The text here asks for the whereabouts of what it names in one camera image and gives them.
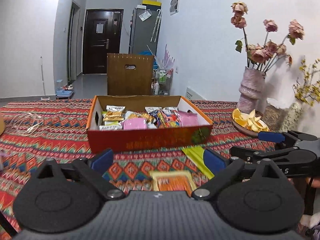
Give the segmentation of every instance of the table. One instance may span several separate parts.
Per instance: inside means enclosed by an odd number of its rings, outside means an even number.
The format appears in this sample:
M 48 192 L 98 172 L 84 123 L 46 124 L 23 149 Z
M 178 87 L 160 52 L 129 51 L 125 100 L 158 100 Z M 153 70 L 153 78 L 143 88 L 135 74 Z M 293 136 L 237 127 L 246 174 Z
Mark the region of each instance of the table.
M 273 150 L 270 142 L 259 141 L 238 132 L 231 123 L 235 102 L 193 101 L 209 118 L 214 126 L 207 144 L 201 145 L 228 157 L 232 146 Z M 92 104 L 91 99 L 50 100 L 12 102 L 0 108 L 7 128 L 0 136 L 0 151 L 4 158 L 4 171 L 0 174 L 1 212 L 19 229 L 13 217 L 12 204 L 30 174 L 46 158 L 53 157 L 60 163 L 67 163 L 80 157 L 92 157 L 85 126 Z M 26 112 L 36 113 L 44 118 L 44 125 L 28 137 L 19 136 L 10 128 L 13 117 Z M 197 186 L 207 181 L 196 166 L 184 155 L 182 148 L 156 149 L 140 152 L 116 153 L 114 163 L 103 177 L 122 189 L 150 190 L 150 170 L 189 170 Z M 8 235 L 0 231 L 0 240 Z

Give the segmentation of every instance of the picture on wall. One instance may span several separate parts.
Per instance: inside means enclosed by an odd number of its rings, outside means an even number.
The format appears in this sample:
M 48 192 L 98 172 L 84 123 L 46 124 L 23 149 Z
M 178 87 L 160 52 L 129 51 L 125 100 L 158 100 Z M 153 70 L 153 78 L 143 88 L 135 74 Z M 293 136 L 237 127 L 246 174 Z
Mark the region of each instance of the picture on wall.
M 170 15 L 173 15 L 179 11 L 180 0 L 171 0 L 170 2 Z

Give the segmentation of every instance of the refrigerator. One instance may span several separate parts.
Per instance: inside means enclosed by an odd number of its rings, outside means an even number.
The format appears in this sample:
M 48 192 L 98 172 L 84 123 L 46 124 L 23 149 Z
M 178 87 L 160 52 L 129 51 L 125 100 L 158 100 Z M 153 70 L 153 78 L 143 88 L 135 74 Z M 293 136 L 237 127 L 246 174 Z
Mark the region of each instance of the refrigerator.
M 129 54 L 140 54 L 143 51 L 149 51 L 147 45 L 151 49 L 152 53 L 156 54 L 158 45 L 158 37 L 156 38 L 155 42 L 156 31 L 153 40 L 150 40 L 152 37 L 153 29 L 156 24 L 156 18 L 159 12 L 151 11 L 152 16 L 146 19 L 145 21 L 142 21 L 139 15 L 141 15 L 144 12 L 145 9 L 140 8 L 136 8 L 133 10 Z

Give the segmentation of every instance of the ceramic vase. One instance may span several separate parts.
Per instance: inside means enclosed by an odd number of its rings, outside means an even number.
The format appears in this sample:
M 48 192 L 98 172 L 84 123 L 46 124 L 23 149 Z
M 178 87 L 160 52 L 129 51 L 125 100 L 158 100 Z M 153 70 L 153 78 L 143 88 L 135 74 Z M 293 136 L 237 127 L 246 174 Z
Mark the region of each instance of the ceramic vase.
M 262 96 L 265 78 L 266 74 L 264 72 L 245 67 L 239 88 L 241 96 L 237 105 L 241 112 L 249 114 L 256 108 L 257 101 Z
M 280 132 L 287 132 L 288 130 L 297 130 L 298 122 L 303 114 L 303 102 L 295 100 L 289 108 L 289 111 L 284 118 L 280 127 Z

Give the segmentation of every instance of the white bottle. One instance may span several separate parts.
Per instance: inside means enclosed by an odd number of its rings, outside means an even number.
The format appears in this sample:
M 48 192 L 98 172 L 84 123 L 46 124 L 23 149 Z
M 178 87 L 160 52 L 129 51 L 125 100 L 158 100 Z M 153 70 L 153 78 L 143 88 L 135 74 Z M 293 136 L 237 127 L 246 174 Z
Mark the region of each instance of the white bottle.
M 159 83 L 157 81 L 157 83 L 155 84 L 155 95 L 157 95 L 159 93 Z

